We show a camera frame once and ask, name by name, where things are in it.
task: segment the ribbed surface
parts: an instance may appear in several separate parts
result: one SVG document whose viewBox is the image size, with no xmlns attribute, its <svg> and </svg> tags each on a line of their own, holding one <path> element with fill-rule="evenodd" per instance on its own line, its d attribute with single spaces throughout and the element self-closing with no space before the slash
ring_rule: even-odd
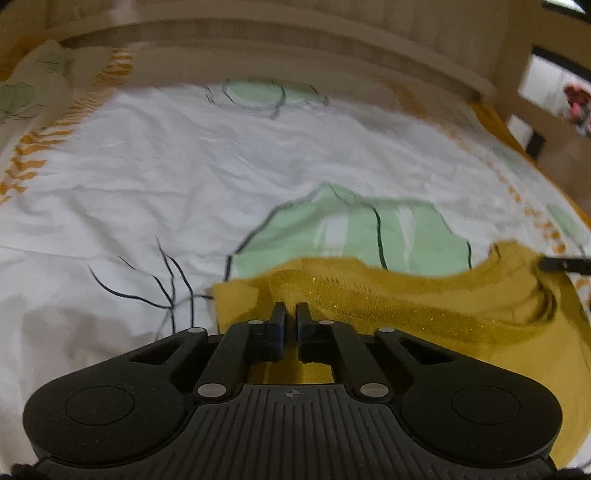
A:
<svg viewBox="0 0 591 480">
<path fill-rule="evenodd" d="M 289 390 L 247 385 L 232 401 L 199 407 L 172 443 L 131 465 L 80 470 L 46 461 L 40 469 L 56 480 L 537 480 L 550 474 L 541 460 L 490 470 L 440 459 L 414 443 L 388 407 L 358 402 L 341 385 Z"/>
</svg>

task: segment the bed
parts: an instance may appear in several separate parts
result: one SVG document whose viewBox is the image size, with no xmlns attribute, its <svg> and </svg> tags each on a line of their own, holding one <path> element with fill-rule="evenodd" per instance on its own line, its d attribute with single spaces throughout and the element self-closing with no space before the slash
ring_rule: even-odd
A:
<svg viewBox="0 0 591 480">
<path fill-rule="evenodd" d="M 550 180 L 503 122 L 558 122 L 513 101 L 531 46 L 551 43 L 519 29 L 548 21 L 537 2 L 24 3 L 0 14 L 0 471 L 34 461 L 20 415 L 36 388 L 216 332 L 224 282 L 300 257 L 451 278 L 503 241 L 591 254 L 580 163 L 552 176 L 548 135 Z M 26 38 L 9 50 L 9 35 Z M 585 322 L 545 370 L 582 374 L 553 384 L 553 457 L 589 469 L 591 284 L 570 280 Z"/>
</svg>

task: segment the wooden bed frame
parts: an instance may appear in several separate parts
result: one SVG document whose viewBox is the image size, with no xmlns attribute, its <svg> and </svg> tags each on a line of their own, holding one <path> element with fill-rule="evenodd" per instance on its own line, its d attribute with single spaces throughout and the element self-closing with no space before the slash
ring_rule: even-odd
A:
<svg viewBox="0 0 591 480">
<path fill-rule="evenodd" d="M 591 69 L 591 25 L 541 0 L 13 0 L 0 51 L 23 35 L 65 46 L 136 42 L 279 51 L 388 79 L 404 73 L 516 115 L 545 137 L 538 165 L 591 213 L 591 143 L 518 94 L 534 46 Z"/>
</svg>

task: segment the crosshair marking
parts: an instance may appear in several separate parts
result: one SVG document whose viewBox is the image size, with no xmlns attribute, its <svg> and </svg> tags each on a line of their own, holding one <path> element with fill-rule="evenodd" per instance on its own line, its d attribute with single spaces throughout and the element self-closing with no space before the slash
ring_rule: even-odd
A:
<svg viewBox="0 0 591 480">
<path fill-rule="evenodd" d="M 292 400 L 295 400 L 300 395 L 301 395 L 301 392 L 299 390 L 296 390 L 295 388 L 292 388 L 292 389 L 288 390 L 287 392 L 285 392 L 285 396 L 288 398 L 291 398 Z"/>
</svg>

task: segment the yellow sweater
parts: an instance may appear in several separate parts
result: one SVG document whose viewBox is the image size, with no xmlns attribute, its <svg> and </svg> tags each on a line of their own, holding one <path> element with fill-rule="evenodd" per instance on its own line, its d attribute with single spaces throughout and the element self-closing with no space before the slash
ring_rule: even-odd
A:
<svg viewBox="0 0 591 480">
<path fill-rule="evenodd" d="M 351 258 L 303 258 L 248 280 L 214 287 L 221 331 L 266 319 L 274 302 L 293 313 L 307 302 L 315 319 L 348 322 L 359 333 L 393 326 L 545 385 L 563 409 L 552 451 L 566 466 L 591 430 L 591 327 L 563 273 L 537 268 L 539 255 L 514 242 L 493 247 L 473 270 L 443 278 L 367 267 Z M 264 383 L 332 382 L 325 365 L 294 351 L 253 370 Z"/>
</svg>

